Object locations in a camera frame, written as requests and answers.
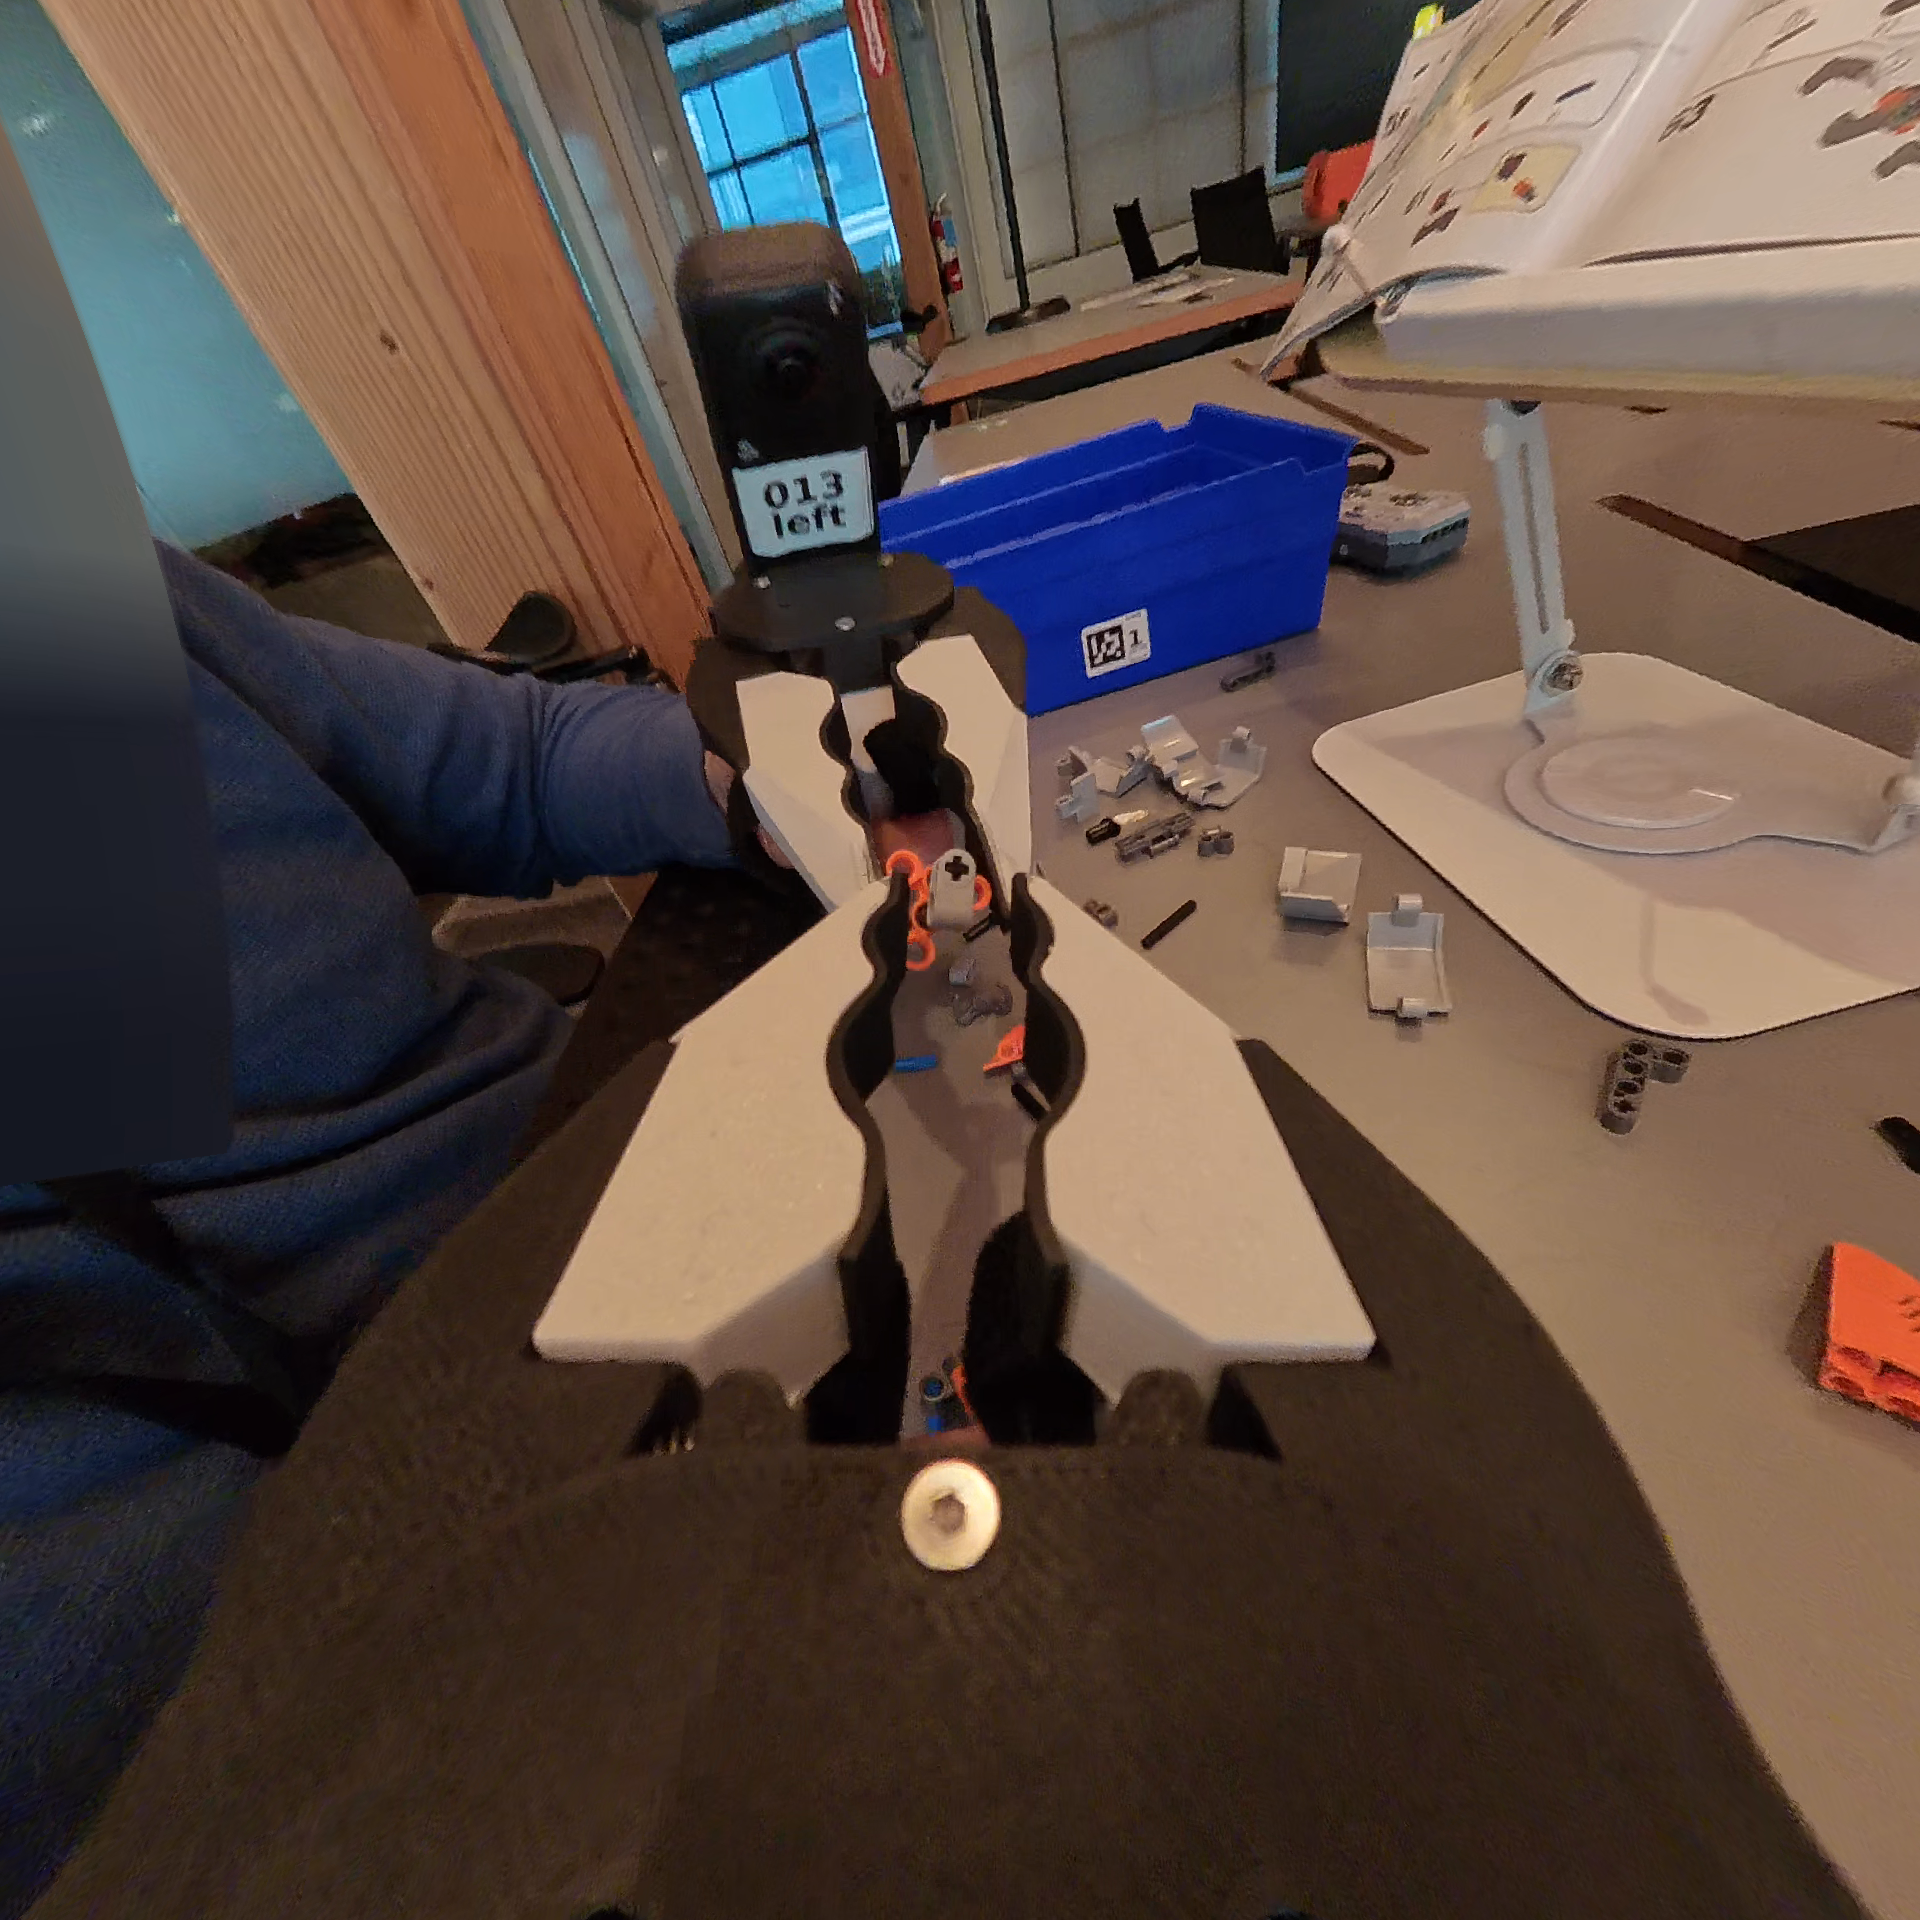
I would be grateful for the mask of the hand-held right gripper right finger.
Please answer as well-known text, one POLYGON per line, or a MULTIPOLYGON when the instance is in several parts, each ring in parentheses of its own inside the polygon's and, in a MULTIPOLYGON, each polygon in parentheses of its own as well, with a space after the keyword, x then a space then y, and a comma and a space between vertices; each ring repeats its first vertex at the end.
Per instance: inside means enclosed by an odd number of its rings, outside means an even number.
POLYGON ((1109 1403, 1152 1374, 1210 1400, 1235 1365, 1367 1360, 1375 1321, 1235 1030, 1052 880, 1016 876, 1011 908, 1044 1102, 1040 1356, 1109 1403))

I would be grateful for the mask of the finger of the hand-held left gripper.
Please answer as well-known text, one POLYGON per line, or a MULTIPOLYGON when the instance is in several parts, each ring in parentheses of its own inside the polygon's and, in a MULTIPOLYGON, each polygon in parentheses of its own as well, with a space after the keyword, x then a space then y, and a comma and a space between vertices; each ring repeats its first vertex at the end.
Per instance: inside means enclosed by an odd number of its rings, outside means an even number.
POLYGON ((1026 718, 971 636, 919 644, 897 666, 903 716, 931 716, 940 805, 995 883, 1032 868, 1034 790, 1026 718))
POLYGON ((747 766, 744 785, 760 827, 825 910, 861 896, 875 877, 868 827, 858 817, 851 768, 828 740, 840 697, 828 678, 773 673, 737 685, 747 766))

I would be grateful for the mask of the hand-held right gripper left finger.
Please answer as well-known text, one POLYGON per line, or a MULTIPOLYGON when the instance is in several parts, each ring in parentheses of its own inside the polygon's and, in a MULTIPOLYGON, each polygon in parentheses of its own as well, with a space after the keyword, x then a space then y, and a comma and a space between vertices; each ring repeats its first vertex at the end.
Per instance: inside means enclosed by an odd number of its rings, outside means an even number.
POLYGON ((864 888, 688 1022, 561 1283, 544 1360, 775 1378, 852 1362, 900 1401, 908 1286, 873 1092, 897 1067, 911 891, 864 888))

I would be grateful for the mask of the orange t-shaped beam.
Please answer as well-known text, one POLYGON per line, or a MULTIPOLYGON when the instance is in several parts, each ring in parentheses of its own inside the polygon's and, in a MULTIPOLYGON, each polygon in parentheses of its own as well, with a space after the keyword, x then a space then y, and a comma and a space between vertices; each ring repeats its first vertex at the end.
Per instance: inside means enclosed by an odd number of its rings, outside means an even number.
POLYGON ((914 974, 927 974, 937 965, 940 938, 944 938, 946 933, 967 933, 977 924, 973 921, 964 930, 960 930, 960 929, 944 930, 944 933, 928 930, 928 925, 924 921, 924 912, 927 912, 927 905, 924 905, 927 867, 928 867, 928 861, 919 860, 919 854, 914 854, 908 849, 900 849, 900 850, 888 854, 888 860, 882 865, 882 872, 888 876, 899 876, 908 885, 906 968, 908 968, 908 972, 914 972, 914 974))

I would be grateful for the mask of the person's left forearm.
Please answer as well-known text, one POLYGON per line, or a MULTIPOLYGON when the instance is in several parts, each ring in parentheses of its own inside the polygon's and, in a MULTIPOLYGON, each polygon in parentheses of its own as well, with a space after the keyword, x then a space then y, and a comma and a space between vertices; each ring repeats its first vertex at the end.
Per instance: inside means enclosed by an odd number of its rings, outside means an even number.
POLYGON ((588 877, 737 865, 680 694, 492 674, 369 644, 377 838, 431 894, 538 898, 588 877))

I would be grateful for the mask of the person's left hand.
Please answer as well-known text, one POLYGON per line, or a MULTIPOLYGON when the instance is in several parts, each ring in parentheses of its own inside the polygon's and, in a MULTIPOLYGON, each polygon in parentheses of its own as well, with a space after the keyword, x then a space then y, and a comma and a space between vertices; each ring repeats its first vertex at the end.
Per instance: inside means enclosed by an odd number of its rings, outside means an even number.
POLYGON ((737 797, 737 768, 717 753, 705 753, 705 780, 712 801, 720 809, 735 858, 747 861, 747 843, 756 846, 756 860, 775 874, 792 874, 792 861, 768 835, 753 797, 737 797))

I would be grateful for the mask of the window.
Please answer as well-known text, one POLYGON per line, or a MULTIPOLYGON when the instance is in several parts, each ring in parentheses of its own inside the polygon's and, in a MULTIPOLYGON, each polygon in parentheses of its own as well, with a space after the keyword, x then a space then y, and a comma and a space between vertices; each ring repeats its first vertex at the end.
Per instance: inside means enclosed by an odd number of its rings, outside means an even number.
POLYGON ((835 229, 868 333, 900 337, 903 253, 845 4, 685 6, 660 37, 720 227, 835 229))

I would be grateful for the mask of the blue plastic bin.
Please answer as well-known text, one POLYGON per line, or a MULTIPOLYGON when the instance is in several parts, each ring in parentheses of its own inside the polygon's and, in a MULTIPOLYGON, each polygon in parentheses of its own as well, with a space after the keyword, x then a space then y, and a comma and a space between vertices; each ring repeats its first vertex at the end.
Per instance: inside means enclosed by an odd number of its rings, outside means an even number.
POLYGON ((1025 709, 1057 714, 1312 633, 1353 438, 1199 402, 879 510, 1011 617, 1025 709))

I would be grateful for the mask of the black floor stand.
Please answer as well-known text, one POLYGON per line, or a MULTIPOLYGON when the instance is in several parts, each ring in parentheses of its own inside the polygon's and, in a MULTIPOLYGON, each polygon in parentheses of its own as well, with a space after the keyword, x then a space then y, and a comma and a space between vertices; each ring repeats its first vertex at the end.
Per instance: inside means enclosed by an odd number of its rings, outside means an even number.
POLYGON ((993 157, 995 157, 995 173, 1000 181, 1000 204, 1002 204, 1002 224, 1005 233, 1005 246, 1013 258, 1013 274, 1016 274, 1016 304, 996 315, 989 315, 987 331, 1004 333, 1016 329, 1028 329, 1044 321, 1057 321, 1073 312, 1068 297, 1049 297, 1036 300, 1028 285, 1028 272, 1025 261, 1025 233, 1019 222, 1019 206, 1018 206, 1018 179, 1011 156, 1011 140, 1005 128, 1004 100, 1002 100, 1002 75, 1000 75, 1000 59, 996 59, 996 40, 993 28, 993 4, 989 3, 973 3, 973 30, 977 30, 977 48, 981 59, 981 75, 984 90, 987 96, 987 113, 989 113, 989 128, 993 128, 993 157))

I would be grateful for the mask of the scattered small black grey pieces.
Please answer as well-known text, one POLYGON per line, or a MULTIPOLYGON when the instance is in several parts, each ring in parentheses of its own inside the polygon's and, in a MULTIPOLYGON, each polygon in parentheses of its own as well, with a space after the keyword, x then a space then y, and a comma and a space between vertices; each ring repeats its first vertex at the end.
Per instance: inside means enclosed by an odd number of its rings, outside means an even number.
MULTIPOLYGON (((1019 705, 1023 666, 1004 660, 995 669, 1019 705)), ((1087 849, 1077 826, 1052 821, 1049 805, 1042 805, 1039 824, 1034 806, 1028 872, 1057 890, 1057 921, 1131 954, 1141 968, 1204 1005, 1236 1041, 1276 1045, 1283 1030, 1273 994, 1283 974, 1273 930, 1256 912, 1256 865, 1250 854, 1218 860, 1196 852, 1202 833, 1233 827, 1229 817, 1192 814, 1189 824, 1178 849, 1128 865, 1109 849, 1087 849)), ((924 860, 932 861, 949 846, 971 852, 962 821, 937 805, 924 860)), ((981 1072, 1000 1036, 1028 1020, 1005 921, 1011 883, 993 885, 989 917, 967 933, 940 938, 935 968, 908 979, 897 1003, 897 1056, 937 1052, 943 1067, 897 1074, 891 1099, 924 1134, 949 1137, 946 1154, 955 1161, 967 1154, 1004 1158, 1026 1128, 1018 1102, 1002 1089, 1004 1077, 981 1072)))

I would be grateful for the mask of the wooden background desk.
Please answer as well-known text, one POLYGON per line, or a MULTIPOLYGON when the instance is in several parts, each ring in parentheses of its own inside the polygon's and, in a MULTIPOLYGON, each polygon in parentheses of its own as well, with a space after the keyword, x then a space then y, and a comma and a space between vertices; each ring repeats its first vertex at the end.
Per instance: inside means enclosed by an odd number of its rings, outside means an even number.
POLYGON ((1107 304, 949 345, 924 377, 919 402, 946 426, 985 400, 1061 398, 1256 345, 1280 331, 1303 293, 1303 274, 1259 272, 1210 272, 1157 293, 1129 285, 1107 304))

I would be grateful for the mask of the dark grey short beam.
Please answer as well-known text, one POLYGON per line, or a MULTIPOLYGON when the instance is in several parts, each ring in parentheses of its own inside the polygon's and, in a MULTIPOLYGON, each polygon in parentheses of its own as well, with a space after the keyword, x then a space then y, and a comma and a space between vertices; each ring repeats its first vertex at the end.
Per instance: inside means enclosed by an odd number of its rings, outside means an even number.
POLYGON ((1692 1070, 1692 1046, 1631 1037, 1610 1049, 1601 1072, 1596 1121, 1612 1137, 1631 1137, 1653 1089, 1677 1086, 1692 1070))

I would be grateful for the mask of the grey electronic module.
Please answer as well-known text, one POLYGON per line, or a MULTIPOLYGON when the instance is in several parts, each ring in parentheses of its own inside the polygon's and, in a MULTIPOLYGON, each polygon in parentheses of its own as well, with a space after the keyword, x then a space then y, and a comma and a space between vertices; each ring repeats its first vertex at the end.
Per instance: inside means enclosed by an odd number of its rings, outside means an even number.
POLYGON ((1336 521, 1333 562, 1384 578, 1405 578, 1451 560, 1467 541, 1472 502, 1464 493, 1375 483, 1347 486, 1336 521))

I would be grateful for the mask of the white book stand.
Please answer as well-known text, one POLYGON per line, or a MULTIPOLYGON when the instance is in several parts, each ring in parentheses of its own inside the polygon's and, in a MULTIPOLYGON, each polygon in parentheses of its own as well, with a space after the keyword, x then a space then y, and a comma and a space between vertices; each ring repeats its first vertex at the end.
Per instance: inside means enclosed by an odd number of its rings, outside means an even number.
POLYGON ((1483 400, 1521 668, 1321 733, 1312 761, 1597 1016, 1740 1041, 1916 989, 1916 746, 1897 756, 1578 643, 1546 405, 1916 400, 1911 236, 1441 277, 1268 356, 1483 400))

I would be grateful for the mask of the black computer monitor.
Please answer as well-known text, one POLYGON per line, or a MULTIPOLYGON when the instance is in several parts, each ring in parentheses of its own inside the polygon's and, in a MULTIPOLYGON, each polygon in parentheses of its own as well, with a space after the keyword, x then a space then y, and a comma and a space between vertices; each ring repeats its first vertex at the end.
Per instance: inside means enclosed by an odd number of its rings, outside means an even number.
POLYGON ((1276 171, 1300 173, 1376 133, 1429 3, 1280 3, 1276 171))

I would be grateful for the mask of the open instruction booklet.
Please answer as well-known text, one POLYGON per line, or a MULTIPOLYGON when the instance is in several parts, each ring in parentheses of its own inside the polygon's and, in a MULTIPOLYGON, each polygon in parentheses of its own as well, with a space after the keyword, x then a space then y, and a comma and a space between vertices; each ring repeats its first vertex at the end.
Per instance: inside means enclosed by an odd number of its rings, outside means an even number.
POLYGON ((1919 4, 1480 4, 1418 40, 1276 358, 1905 386, 1919 4))

